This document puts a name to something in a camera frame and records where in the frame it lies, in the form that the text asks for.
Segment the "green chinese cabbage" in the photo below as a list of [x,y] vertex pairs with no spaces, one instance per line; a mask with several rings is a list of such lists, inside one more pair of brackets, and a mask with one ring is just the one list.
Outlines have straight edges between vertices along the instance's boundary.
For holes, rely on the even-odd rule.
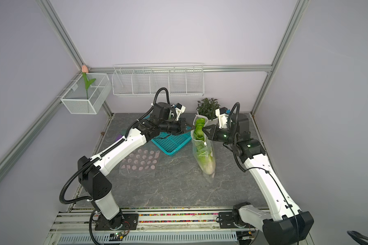
[[202,131],[203,127],[205,125],[205,119],[204,118],[198,118],[195,121],[195,130],[193,133],[195,140],[202,140],[204,141],[204,132]]
[[214,175],[216,160],[213,145],[210,141],[193,141],[193,154],[199,167],[206,175]]

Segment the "clear pink-trim zipper bag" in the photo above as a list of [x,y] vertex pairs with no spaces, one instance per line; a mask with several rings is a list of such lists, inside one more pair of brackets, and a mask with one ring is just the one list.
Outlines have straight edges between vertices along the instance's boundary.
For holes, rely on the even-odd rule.
[[202,115],[195,115],[193,125],[195,126],[195,129],[191,131],[193,155],[204,178],[211,183],[216,171],[215,151],[213,144],[202,131],[203,127],[209,125],[209,119]]

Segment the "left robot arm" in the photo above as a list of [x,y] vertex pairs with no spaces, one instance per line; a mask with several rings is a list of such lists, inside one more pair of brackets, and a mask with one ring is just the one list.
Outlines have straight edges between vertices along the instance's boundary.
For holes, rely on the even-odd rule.
[[[131,123],[119,140],[91,158],[83,156],[78,160],[78,170],[65,183],[59,194],[60,203],[72,204],[87,200],[92,203],[95,211],[103,216],[109,229],[117,230],[122,226],[123,213],[114,200],[112,184],[107,176],[130,153],[161,133],[182,135],[193,129],[186,119],[180,116],[185,111],[183,105],[173,105],[169,98],[166,102],[157,101],[161,92],[169,93],[165,87],[158,89],[151,108]],[[65,193],[75,179],[87,191],[88,196],[67,200]]]

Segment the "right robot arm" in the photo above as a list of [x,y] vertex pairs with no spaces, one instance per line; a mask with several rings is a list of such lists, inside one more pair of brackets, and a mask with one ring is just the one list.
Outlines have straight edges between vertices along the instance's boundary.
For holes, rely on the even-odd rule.
[[264,234],[270,245],[298,245],[314,224],[310,212],[302,211],[287,193],[269,162],[262,144],[252,138],[248,118],[240,113],[240,104],[231,110],[216,109],[218,124],[205,126],[209,140],[223,143],[232,153],[239,169],[251,173],[267,203],[266,213],[244,202],[233,209],[239,225],[252,225]]

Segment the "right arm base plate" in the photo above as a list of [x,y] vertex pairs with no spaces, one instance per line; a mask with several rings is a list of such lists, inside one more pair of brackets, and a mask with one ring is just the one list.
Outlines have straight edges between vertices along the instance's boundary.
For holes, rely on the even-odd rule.
[[219,212],[216,218],[216,222],[219,224],[222,229],[256,229],[254,226],[250,224],[239,224],[238,221],[235,220],[235,216],[233,212]]

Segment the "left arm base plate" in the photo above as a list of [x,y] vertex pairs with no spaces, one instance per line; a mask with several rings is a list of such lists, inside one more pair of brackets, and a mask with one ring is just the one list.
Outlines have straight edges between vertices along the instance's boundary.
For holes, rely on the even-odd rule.
[[96,231],[135,230],[139,221],[136,213],[119,213],[116,217],[108,220],[100,214],[95,224]]

